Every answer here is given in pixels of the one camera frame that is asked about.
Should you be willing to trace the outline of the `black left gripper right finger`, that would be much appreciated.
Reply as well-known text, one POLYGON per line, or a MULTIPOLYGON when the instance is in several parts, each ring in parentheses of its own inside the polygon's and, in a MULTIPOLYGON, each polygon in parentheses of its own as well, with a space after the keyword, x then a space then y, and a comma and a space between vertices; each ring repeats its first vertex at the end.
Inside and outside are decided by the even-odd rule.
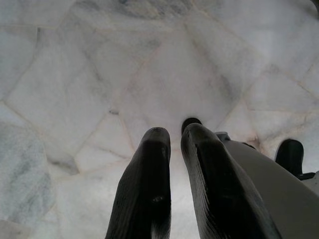
POLYGON ((200 238, 282 237, 252 180, 213 132, 190 123, 183 129, 181 151, 200 238))

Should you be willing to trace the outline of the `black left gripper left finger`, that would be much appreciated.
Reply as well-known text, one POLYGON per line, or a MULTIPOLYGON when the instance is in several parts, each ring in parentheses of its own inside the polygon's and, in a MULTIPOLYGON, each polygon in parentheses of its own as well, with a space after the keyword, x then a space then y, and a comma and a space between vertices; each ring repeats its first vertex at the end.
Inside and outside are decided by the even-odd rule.
POLYGON ((171 225, 170 136, 146 131, 119 180, 108 239, 167 239, 171 225))

